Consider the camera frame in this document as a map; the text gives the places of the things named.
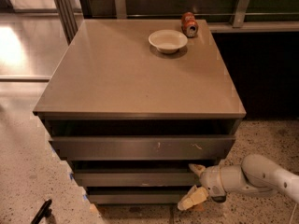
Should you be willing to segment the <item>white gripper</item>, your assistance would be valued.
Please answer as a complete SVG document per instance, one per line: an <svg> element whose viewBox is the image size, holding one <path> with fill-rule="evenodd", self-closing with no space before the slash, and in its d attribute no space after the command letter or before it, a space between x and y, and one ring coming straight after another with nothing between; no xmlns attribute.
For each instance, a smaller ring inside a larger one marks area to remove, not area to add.
<svg viewBox="0 0 299 224"><path fill-rule="evenodd" d="M226 201L226 191L221 182L221 168L219 166L205 167L200 164L189 164L189 168L199 177L203 187L192 186L185 196L178 202L178 210L203 211L203 203L208 194L216 203Z"/></svg>

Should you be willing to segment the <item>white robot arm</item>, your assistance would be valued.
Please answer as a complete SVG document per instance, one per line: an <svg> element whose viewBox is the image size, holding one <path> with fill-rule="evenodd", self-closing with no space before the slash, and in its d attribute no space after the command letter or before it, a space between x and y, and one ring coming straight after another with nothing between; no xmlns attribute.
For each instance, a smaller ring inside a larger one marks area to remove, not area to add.
<svg viewBox="0 0 299 224"><path fill-rule="evenodd" d="M299 203L299 175L262 155L248 155L238 165L190 164L189 168L198 176L200 187L192 186L178 202L180 211L193 208L208 197L224 203L232 192L252 197L271 197L279 192Z"/></svg>

